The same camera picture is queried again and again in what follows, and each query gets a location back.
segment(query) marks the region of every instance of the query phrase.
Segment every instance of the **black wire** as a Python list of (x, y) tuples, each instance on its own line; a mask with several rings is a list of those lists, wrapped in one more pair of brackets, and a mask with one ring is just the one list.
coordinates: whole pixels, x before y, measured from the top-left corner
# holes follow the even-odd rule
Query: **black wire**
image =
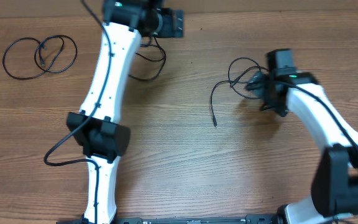
[[(53, 66), (53, 64), (55, 63), (56, 59), (59, 57), (60, 53), (61, 53), (61, 52), (63, 51), (63, 49), (64, 49), (65, 41), (63, 40), (62, 37), (69, 39), (69, 40), (73, 43), (73, 45), (74, 45), (74, 47), (75, 47), (75, 56), (74, 56), (74, 59), (71, 61), (71, 63), (70, 63), (66, 68), (64, 68), (64, 69), (62, 69), (62, 70), (59, 70), (59, 71), (51, 71), (50, 68)], [(41, 49), (45, 49), (45, 43), (46, 43), (48, 40), (50, 40), (50, 39), (55, 39), (55, 38), (59, 38), (60, 40), (62, 40), (62, 46), (60, 47), (60, 50), (57, 52), (57, 54), (54, 56), (52, 62), (51, 62), (50, 65), (48, 66), (48, 68), (47, 68), (47, 69), (44, 69), (43, 67), (45, 66), (45, 61), (44, 61), (44, 59), (43, 59), (42, 56), (41, 56)], [(8, 51), (11, 49), (11, 47), (12, 47), (13, 45), (15, 45), (16, 43), (18, 43), (18, 42), (20, 42), (20, 41), (22, 41), (22, 40), (34, 40), (34, 41), (36, 41), (36, 42), (38, 43), (38, 47), (37, 47), (37, 49), (35, 50), (35, 53), (34, 53), (34, 62), (35, 62), (35, 64), (42, 70), (42, 72), (41, 72), (40, 74), (38, 74), (38, 75), (33, 76), (33, 77), (16, 77), (16, 76), (12, 75), (11, 73), (9, 73), (8, 70), (7, 70), (7, 68), (6, 68), (6, 66), (5, 66), (5, 60), (6, 60), (6, 55), (7, 55)], [(39, 65), (38, 62), (37, 62), (37, 54), (39, 55), (39, 60), (40, 60), (41, 65)], [(18, 39), (18, 40), (15, 40), (15, 41), (14, 41), (13, 43), (11, 43), (11, 44), (9, 45), (9, 47), (5, 50), (4, 56), (2, 57), (2, 65), (3, 65), (4, 69), (5, 69), (5, 72), (6, 72), (10, 77), (12, 77), (12, 78), (14, 78), (14, 79), (16, 79), (16, 80), (31, 80), (31, 79), (38, 78), (38, 77), (42, 76), (42, 75), (45, 74), (45, 73), (62, 73), (62, 72), (64, 72), (65, 70), (69, 69), (69, 68), (74, 64), (75, 59), (77, 58), (77, 54), (78, 54), (78, 49), (77, 49), (77, 45), (75, 44), (75, 41), (74, 41), (71, 37), (66, 36), (66, 35), (53, 35), (53, 36), (47, 37), (47, 38), (46, 38), (45, 40), (43, 40), (43, 41), (39, 41), (39, 40), (37, 40), (37, 39), (35, 39), (35, 38), (33, 38), (33, 37), (23, 37), (23, 38), (20, 38), (20, 39)]]
[(161, 54), (163, 55), (163, 57), (161, 59), (158, 59), (158, 60), (152, 60), (152, 59), (149, 59), (139, 53), (136, 53), (136, 55), (138, 56), (141, 56), (142, 58), (148, 60), (149, 62), (162, 62), (161, 64), (161, 67), (160, 67), (160, 70), (157, 72), (157, 74), (151, 78), (138, 78), (138, 77), (135, 77), (133, 75), (129, 75), (129, 77), (135, 79), (135, 80), (138, 80), (138, 81), (141, 81), (141, 82), (151, 82), (153, 80), (155, 80), (156, 78), (158, 78), (158, 76), (160, 75), (162, 69), (164, 68), (164, 65), (165, 65), (165, 62), (167, 61), (167, 53), (165, 52), (165, 50), (160, 46), (160, 44), (157, 42), (157, 38), (154, 37), (154, 41), (155, 41), (155, 45), (154, 44), (151, 44), (151, 37), (149, 37), (149, 43), (148, 44), (141, 44), (140, 46), (141, 47), (156, 47), (158, 48), (160, 51), (161, 51)]
[[(234, 64), (234, 62), (236, 62), (236, 61), (238, 61), (238, 60), (242, 60), (242, 59), (250, 60), (251, 62), (254, 62), (254, 63), (256, 64), (256, 66), (249, 67), (247, 70), (245, 70), (244, 72), (242, 72), (241, 75), (239, 75), (235, 80), (231, 80), (231, 79), (230, 79), (230, 70), (231, 70), (232, 65)], [(230, 87), (233, 89), (233, 91), (235, 91), (238, 95), (244, 97), (245, 99), (248, 99), (248, 100), (257, 100), (257, 99), (259, 99), (258, 97), (245, 96), (245, 95), (241, 94), (240, 92), (238, 92), (238, 91), (234, 88), (234, 86), (235, 86), (236, 84), (238, 84), (238, 83), (240, 83), (240, 84), (247, 84), (248, 82), (240, 82), (240, 79), (241, 79), (246, 73), (250, 72), (250, 71), (253, 70), (253, 69), (259, 69), (259, 72), (261, 72), (261, 73), (262, 73), (262, 70), (266, 70), (266, 71), (267, 71), (267, 68), (261, 67), (255, 60), (253, 60), (253, 59), (251, 59), (251, 58), (247, 58), (247, 57), (239, 57), (239, 58), (235, 59), (234, 61), (232, 61), (232, 62), (230, 63), (229, 69), (228, 69), (228, 71), (227, 71), (227, 80), (223, 80), (223, 81), (220, 81), (220, 82), (218, 82), (217, 84), (215, 84), (214, 88), (212, 89), (211, 97), (210, 97), (210, 100), (209, 100), (209, 104), (210, 104), (210, 106), (211, 106), (211, 112), (212, 112), (212, 120), (213, 120), (213, 123), (214, 123), (215, 128), (217, 128), (218, 122), (216, 121), (212, 98), (213, 98), (215, 89), (216, 89), (219, 85), (221, 85), (221, 84), (223, 84), (223, 83), (230, 83)]]

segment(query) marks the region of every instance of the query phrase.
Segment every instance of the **black joint housing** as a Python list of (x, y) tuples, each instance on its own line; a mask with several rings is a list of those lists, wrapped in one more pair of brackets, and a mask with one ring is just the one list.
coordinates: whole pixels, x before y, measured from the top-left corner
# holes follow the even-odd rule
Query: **black joint housing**
[(288, 114), (288, 86), (274, 82), (270, 85), (265, 85), (265, 83), (280, 81), (291, 85), (300, 85), (306, 83), (318, 84), (318, 81), (309, 72), (298, 73), (290, 49), (273, 50), (266, 54), (266, 59), (268, 74), (258, 71), (249, 80), (246, 90), (251, 88), (253, 94), (264, 100), (264, 105), (260, 110), (272, 109), (276, 114), (284, 117)]
[(324, 217), (340, 213), (358, 215), (358, 176), (349, 176), (348, 163), (358, 169), (353, 147), (335, 144), (326, 148), (311, 186), (311, 198)]
[(163, 0), (104, 0), (103, 21), (135, 29), (142, 37), (183, 37), (182, 10), (162, 8)]
[[(67, 127), (70, 131), (76, 129), (88, 117), (84, 114), (69, 113)], [(128, 127), (110, 122), (109, 117), (104, 120), (91, 120), (76, 134), (74, 138), (83, 146), (83, 154), (91, 157), (98, 156), (112, 163), (117, 156), (123, 156), (129, 145), (131, 130)]]

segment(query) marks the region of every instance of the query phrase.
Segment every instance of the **wood grain surface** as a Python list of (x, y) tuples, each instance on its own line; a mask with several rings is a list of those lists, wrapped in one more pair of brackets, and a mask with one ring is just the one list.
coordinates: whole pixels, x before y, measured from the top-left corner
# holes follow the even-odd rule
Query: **wood grain surface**
[[(119, 166), (119, 216), (238, 217), (273, 213), (306, 197), (319, 151), (300, 120), (261, 113), (260, 101), (243, 100), (222, 85), (214, 95), (215, 129), (209, 95), (235, 58), (265, 65), (267, 52), (292, 48), (299, 69), (314, 73), (358, 131), (358, 11), (193, 14), (185, 20), (184, 39), (160, 41), (168, 55), (161, 76), (152, 83), (128, 81), (122, 124), (132, 129), (132, 139)], [(78, 45), (69, 70), (23, 82), (7, 76), (1, 59), (12, 41), (54, 34)], [(89, 90), (100, 38), (90, 17), (0, 19), (0, 223), (54, 223), (84, 212), (86, 164), (48, 167), (42, 159), (68, 133), (67, 113), (78, 111)], [(39, 73), (36, 45), (15, 45), (7, 68), (22, 77)], [(44, 55), (59, 46), (51, 41)], [(154, 49), (141, 52), (160, 56)], [(67, 42), (54, 69), (73, 53)], [(251, 65), (238, 62), (233, 74)], [(158, 66), (137, 58), (132, 74), (149, 77)], [(81, 158), (81, 152), (71, 139), (51, 159)]]
[[(103, 0), (88, 0), (97, 14)], [(165, 7), (185, 13), (296, 10), (355, 10), (358, 0), (165, 0)], [(87, 16), (80, 0), (0, 0), (0, 18)]]

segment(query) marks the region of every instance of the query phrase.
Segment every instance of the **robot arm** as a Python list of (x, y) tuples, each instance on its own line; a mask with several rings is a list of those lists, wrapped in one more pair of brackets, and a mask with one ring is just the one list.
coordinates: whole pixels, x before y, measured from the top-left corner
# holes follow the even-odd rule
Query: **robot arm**
[[(94, 164), (88, 163), (88, 206), (82, 219), (75, 222), (95, 223), (97, 220), (98, 223), (109, 224), (116, 221), (117, 206), (114, 194), (117, 167), (128, 147), (131, 135), (130, 129), (119, 125), (119, 122), (122, 97), (135, 53), (139, 49), (142, 37), (183, 36), (183, 11), (162, 9), (161, 6), (162, 0), (120, 2), (105, 0), (104, 2), (103, 27), (106, 33), (102, 36), (93, 82), (81, 105), (80, 113), (69, 113), (67, 118), (67, 126), (73, 131), (92, 116), (74, 137), (77, 143), (83, 146), (83, 154), (99, 166), (98, 177)], [(103, 85), (106, 87), (100, 103), (96, 105)], [(94, 201), (96, 185), (98, 185), (97, 205)]]
[(328, 100), (322, 86), (311, 73), (298, 72), (292, 52), (275, 50), (267, 54), (269, 74), (256, 73), (250, 81), (270, 83), (251, 89), (280, 116), (294, 112), (309, 130), (322, 158), (314, 177), (311, 195), (304, 200), (286, 205), (278, 215), (286, 224), (319, 224), (332, 219), (358, 215), (358, 177), (349, 177), (348, 165), (358, 169), (358, 154), (345, 137), (337, 122), (319, 98), (332, 112), (351, 140), (358, 145), (358, 132), (353, 130)]

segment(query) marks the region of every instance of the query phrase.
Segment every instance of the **tangled black cable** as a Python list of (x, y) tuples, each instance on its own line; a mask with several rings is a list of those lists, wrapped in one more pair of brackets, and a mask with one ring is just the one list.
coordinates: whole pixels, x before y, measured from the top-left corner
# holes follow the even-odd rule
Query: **tangled black cable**
[(158, 59), (158, 60), (149, 59), (149, 58), (141, 55), (140, 53), (136, 53), (136, 55), (141, 56), (142, 58), (148, 60), (149, 62), (161, 62), (161, 61), (163, 61), (162, 64), (161, 64), (160, 70), (158, 70), (157, 74), (155, 76), (151, 77), (151, 78), (138, 78), (138, 77), (135, 77), (133, 75), (129, 75), (129, 77), (131, 77), (131, 78), (133, 78), (135, 80), (141, 81), (141, 82), (151, 82), (151, 81), (155, 80), (156, 78), (158, 78), (158, 76), (160, 75), (162, 69), (165, 66), (165, 62), (167, 61), (167, 53), (160, 46), (160, 44), (157, 42), (157, 38), (154, 37), (154, 41), (155, 41), (155, 44), (152, 44), (152, 38), (149, 37), (149, 43), (141, 44), (140, 46), (141, 47), (156, 47), (156, 48), (158, 48), (161, 51), (161, 54), (162, 54), (161, 59)]
[[(55, 63), (56, 59), (59, 57), (60, 53), (63, 51), (64, 49), (64, 46), (65, 46), (65, 41), (63, 40), (63, 38), (67, 38), (69, 39), (73, 45), (74, 45), (74, 48), (75, 48), (75, 56), (74, 56), (74, 59), (71, 61), (71, 63), (65, 67), (64, 69), (62, 70), (59, 70), (59, 71), (51, 71), (51, 67), (53, 66), (53, 64)], [(56, 55), (54, 56), (54, 58), (52, 59), (50, 65), (48, 66), (48, 68), (44, 69), (45, 67), (45, 60), (42, 58), (41, 56), (41, 50), (42, 49), (46, 49), (46, 46), (45, 46), (45, 43), (50, 40), (50, 39), (55, 39), (55, 38), (59, 38), (61, 41), (62, 41), (62, 46), (60, 47), (59, 51), (56, 53)], [(13, 45), (15, 45), (16, 43), (22, 41), (22, 40), (34, 40), (38, 43), (38, 47), (37, 49), (35, 50), (35, 53), (34, 53), (34, 62), (35, 64), (37, 65), (37, 67), (39, 67), (42, 72), (38, 75), (34, 75), (33, 77), (16, 77), (14, 75), (12, 75), (6, 68), (6, 65), (5, 65), (5, 61), (6, 61), (6, 55), (8, 53), (8, 51), (11, 49), (11, 47)], [(158, 70), (157, 74), (151, 78), (138, 78), (138, 77), (135, 77), (133, 75), (129, 75), (129, 77), (135, 79), (135, 80), (138, 80), (138, 81), (141, 81), (141, 82), (151, 82), (153, 80), (155, 80), (156, 78), (158, 78), (158, 76), (160, 75), (162, 69), (164, 68), (165, 66), (165, 62), (167, 61), (167, 53), (165, 52), (165, 50), (161, 47), (161, 45), (157, 42), (157, 39), (154, 37), (154, 41), (156, 44), (151, 44), (152, 42), (152, 38), (149, 37), (149, 42), (147, 44), (141, 44), (140, 46), (141, 47), (156, 47), (158, 48), (160, 51), (161, 51), (161, 54), (163, 55), (163, 57), (161, 59), (158, 59), (158, 60), (153, 60), (153, 59), (150, 59), (150, 58), (147, 58), (145, 56), (143, 56), (142, 54), (140, 53), (136, 53), (136, 55), (138, 56), (141, 56), (142, 58), (148, 60), (149, 62), (162, 62), (161, 64), (161, 67), (160, 69)], [(40, 65), (38, 64), (38, 61), (37, 61), (37, 54), (39, 56), (39, 60), (40, 60)], [(50, 37), (47, 37), (46, 39), (44, 39), (43, 41), (39, 41), (37, 40), (36, 38), (33, 38), (33, 37), (23, 37), (23, 38), (20, 38), (20, 39), (17, 39), (15, 40), (14, 42), (12, 42), (8, 48), (5, 50), (4, 52), (4, 56), (2, 57), (2, 66), (4, 67), (5, 69), (5, 72), (12, 78), (16, 79), (16, 80), (31, 80), (31, 79), (35, 79), (35, 78), (38, 78), (40, 76), (42, 76), (43, 74), (45, 73), (62, 73), (66, 70), (68, 70), (75, 62), (76, 58), (77, 58), (77, 55), (78, 55), (78, 48), (77, 48), (77, 45), (75, 44), (75, 41), (69, 37), (69, 36), (66, 36), (66, 35), (53, 35), (53, 36), (50, 36)]]
[[(236, 61), (238, 61), (240, 59), (250, 60), (250, 61), (254, 62), (257, 66), (249, 67), (246, 71), (244, 71), (241, 75), (239, 75), (234, 81), (231, 81), (230, 80), (230, 68), (231, 68), (231, 66), (232, 66), (232, 64), (234, 62), (236, 62)], [(269, 74), (268, 79), (265, 79), (263, 81), (255, 81), (255, 82), (240, 82), (239, 81), (240, 78), (243, 77), (247, 72), (251, 71), (252, 69), (256, 69), (256, 68), (258, 68), (260, 72), (262, 72), (262, 69), (267, 70), (266, 68), (261, 67), (255, 60), (252, 60), (251, 58), (245, 58), (245, 57), (237, 58), (229, 66), (228, 78), (227, 78), (228, 80), (218, 82), (215, 85), (215, 87), (212, 89), (212, 93), (211, 93), (211, 111), (212, 111), (213, 121), (214, 121), (215, 127), (217, 126), (217, 124), (216, 124), (215, 115), (213, 113), (212, 95), (213, 95), (213, 92), (216, 89), (216, 87), (219, 86), (220, 84), (222, 84), (222, 83), (230, 83), (231, 88), (233, 88), (233, 86), (235, 84), (237, 84), (237, 83), (246, 83), (246, 90), (247, 91), (254, 91), (254, 90), (260, 90), (260, 89), (265, 89), (266, 90), (266, 89), (268, 89), (269, 85), (283, 85), (283, 86), (286, 86), (288, 88), (296, 88), (297, 90), (299, 90), (299, 91), (309, 95), (310, 97), (312, 97), (315, 101), (319, 102), (324, 107), (324, 109), (329, 113), (329, 115), (332, 117), (332, 119), (334, 120), (334, 122), (336, 123), (338, 128), (341, 130), (341, 132), (343, 133), (345, 138), (349, 141), (349, 143), (353, 147), (353, 149), (358, 153), (358, 145), (354, 142), (354, 140), (351, 138), (349, 133), (347, 133), (346, 129), (343, 127), (343, 125), (336, 118), (335, 114), (331, 111), (331, 109), (327, 106), (327, 104), (322, 99), (320, 99), (320, 97), (310, 93), (309, 91), (307, 91), (307, 90), (305, 90), (305, 89), (303, 89), (303, 88), (301, 88), (301, 87), (299, 87), (297, 85), (293, 85), (291, 83), (274, 80), (272, 74)], [(257, 99), (257, 98), (252, 98), (252, 97), (249, 97), (249, 96), (244, 96), (244, 95), (242, 95), (240, 93), (238, 93), (238, 94), (243, 96), (244, 98), (247, 98), (247, 99), (251, 99), (251, 100)]]
[[(59, 70), (59, 71), (51, 71), (50, 68), (51, 68), (52, 65), (55, 63), (57, 57), (59, 57), (60, 53), (63, 51), (64, 46), (65, 46), (65, 41), (63, 40), (62, 37), (69, 39), (69, 40), (73, 43), (73, 45), (74, 45), (74, 47), (75, 47), (74, 59), (73, 59), (73, 60), (71, 61), (71, 63), (70, 63), (67, 67), (65, 67), (64, 69)], [(52, 62), (50, 63), (50, 65), (48, 66), (48, 68), (47, 68), (47, 69), (44, 69), (43, 67), (45, 66), (45, 61), (44, 61), (44, 59), (43, 59), (42, 56), (41, 56), (41, 49), (46, 49), (45, 43), (46, 43), (48, 40), (50, 40), (50, 39), (55, 39), (55, 38), (59, 38), (59, 39), (62, 41), (62, 46), (60, 47), (59, 51), (57, 52), (57, 54), (56, 54), (56, 55), (54, 56), (54, 58), (52, 59)], [(38, 75), (34, 75), (33, 77), (16, 77), (16, 76), (12, 75), (11, 73), (9, 73), (9, 72), (7, 71), (6, 66), (5, 66), (5, 59), (6, 59), (6, 54), (7, 54), (7, 52), (11, 49), (11, 47), (12, 47), (14, 44), (16, 44), (16, 43), (18, 43), (18, 42), (20, 42), (20, 41), (22, 41), (22, 40), (34, 40), (34, 41), (36, 41), (36, 42), (38, 43), (38, 47), (37, 47), (37, 49), (35, 50), (35, 53), (34, 53), (34, 62), (35, 62), (35, 64), (42, 70), (42, 72), (41, 72), (40, 74), (38, 74)], [(39, 59), (40, 59), (41, 65), (39, 65), (38, 62), (37, 62), (37, 53), (38, 53), (38, 55), (39, 55)], [(31, 79), (34, 79), (34, 78), (38, 78), (38, 77), (40, 77), (41, 75), (43, 75), (43, 74), (45, 74), (45, 73), (62, 73), (62, 72), (64, 72), (65, 70), (69, 69), (69, 68), (74, 64), (75, 59), (77, 58), (77, 54), (78, 54), (78, 49), (77, 49), (77, 45), (75, 44), (75, 41), (74, 41), (71, 37), (66, 36), (66, 35), (52, 35), (52, 36), (50, 36), (50, 37), (47, 37), (47, 38), (44, 39), (43, 41), (39, 41), (39, 40), (37, 40), (37, 39), (35, 39), (35, 38), (33, 38), (33, 37), (23, 37), (23, 38), (20, 38), (20, 39), (18, 39), (18, 40), (15, 40), (15, 41), (14, 41), (13, 43), (11, 43), (11, 44), (9, 45), (9, 47), (5, 50), (4, 56), (2, 57), (2, 65), (3, 65), (4, 69), (5, 69), (5, 72), (6, 72), (10, 77), (12, 77), (12, 78), (14, 78), (14, 79), (16, 79), (16, 80), (31, 80)]]
[[(232, 67), (232, 65), (234, 64), (234, 62), (238, 61), (238, 60), (250, 60), (251, 62), (254, 62), (256, 64), (256, 66), (251, 66), (249, 67), (247, 70), (243, 71), (241, 73), (241, 75), (239, 75), (235, 80), (231, 80), (230, 79), (230, 69)], [(229, 70), (227, 71), (227, 80), (223, 80), (223, 81), (220, 81), (218, 82), (217, 84), (215, 84), (214, 88), (212, 89), (212, 92), (211, 92), (211, 98), (210, 98), (210, 105), (211, 105), (211, 112), (212, 112), (212, 119), (213, 119), (213, 122), (214, 122), (214, 126), (215, 128), (217, 128), (218, 126), (218, 122), (216, 121), (216, 117), (215, 117), (215, 113), (214, 113), (214, 107), (213, 107), (213, 101), (212, 101), (212, 97), (214, 95), (214, 91), (215, 89), (223, 84), (223, 83), (229, 83), (230, 84), (230, 87), (233, 89), (233, 91), (235, 91), (238, 95), (244, 97), (245, 99), (248, 99), (248, 100), (257, 100), (259, 99), (258, 97), (250, 97), (250, 96), (245, 96), (243, 94), (241, 94), (240, 92), (238, 92), (234, 86), (238, 83), (240, 84), (248, 84), (248, 82), (240, 82), (240, 79), (245, 75), (247, 74), (248, 72), (250, 72), (251, 70), (253, 69), (259, 69), (260, 72), (262, 72), (262, 70), (266, 70), (267, 71), (267, 68), (265, 67), (261, 67), (254, 59), (251, 59), (251, 58), (247, 58), (247, 57), (239, 57), (237, 59), (235, 59), (234, 61), (231, 62), (230, 66), (229, 66)]]

